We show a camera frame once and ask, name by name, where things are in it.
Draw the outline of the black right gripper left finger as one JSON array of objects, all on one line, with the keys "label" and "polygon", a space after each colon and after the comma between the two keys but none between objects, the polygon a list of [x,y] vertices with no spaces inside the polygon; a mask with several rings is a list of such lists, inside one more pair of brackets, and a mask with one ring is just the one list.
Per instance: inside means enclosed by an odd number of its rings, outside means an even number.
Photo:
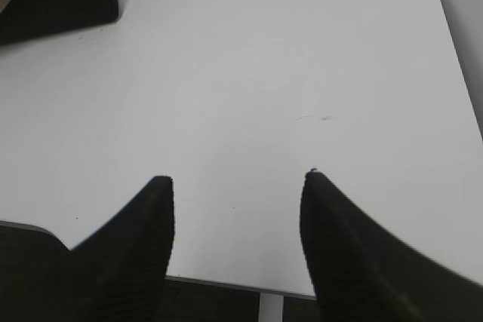
[{"label": "black right gripper left finger", "polygon": [[154,320],[173,245],[173,180],[155,176],[72,251],[73,320]]}]

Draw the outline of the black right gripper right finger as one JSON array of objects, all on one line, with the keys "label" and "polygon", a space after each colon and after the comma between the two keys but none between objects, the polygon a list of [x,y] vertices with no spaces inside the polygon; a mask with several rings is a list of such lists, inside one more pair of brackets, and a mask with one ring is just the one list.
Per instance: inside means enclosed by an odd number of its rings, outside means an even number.
[{"label": "black right gripper right finger", "polygon": [[300,238],[323,321],[480,321],[482,287],[396,238],[316,169]]}]

